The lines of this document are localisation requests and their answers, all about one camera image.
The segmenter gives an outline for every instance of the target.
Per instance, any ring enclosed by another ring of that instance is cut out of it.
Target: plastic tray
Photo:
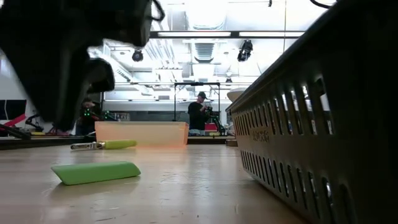
[[[137,147],[185,147],[188,124],[185,122],[97,121],[97,141],[132,139]]]

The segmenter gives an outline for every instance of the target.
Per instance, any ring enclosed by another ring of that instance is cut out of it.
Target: metal frame
[[[214,82],[214,83],[203,83],[203,82],[178,82],[178,83],[174,83],[174,121],[177,121],[177,86],[179,85],[190,85],[190,86],[203,86],[203,85],[216,85],[218,86],[218,116],[221,116],[221,98],[220,98],[220,83],[219,82]]]
[[[150,39],[298,39],[304,31],[297,30],[222,30],[222,31],[151,31]]]

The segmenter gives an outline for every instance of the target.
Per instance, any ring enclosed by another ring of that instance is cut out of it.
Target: person
[[[205,123],[209,117],[205,113],[207,106],[203,106],[202,103],[206,99],[206,93],[201,91],[196,102],[192,102],[188,106],[190,135],[205,135]]]
[[[94,119],[92,116],[85,116],[87,109],[90,109],[90,111],[95,111],[96,109],[95,103],[90,98],[85,98],[81,103],[80,117],[76,122],[77,136],[85,136],[95,131],[94,123],[96,119]]]

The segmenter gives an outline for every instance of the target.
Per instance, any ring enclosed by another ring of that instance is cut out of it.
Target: wooden table
[[[68,146],[0,151],[4,224],[306,223],[241,167],[236,148],[73,151]],[[64,186],[57,164],[128,160],[136,178]]]

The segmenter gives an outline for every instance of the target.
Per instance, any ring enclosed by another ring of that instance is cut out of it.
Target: black shirt
[[[189,125],[191,129],[205,130],[205,122],[209,117],[204,111],[200,111],[203,106],[200,103],[192,102],[188,106]]]

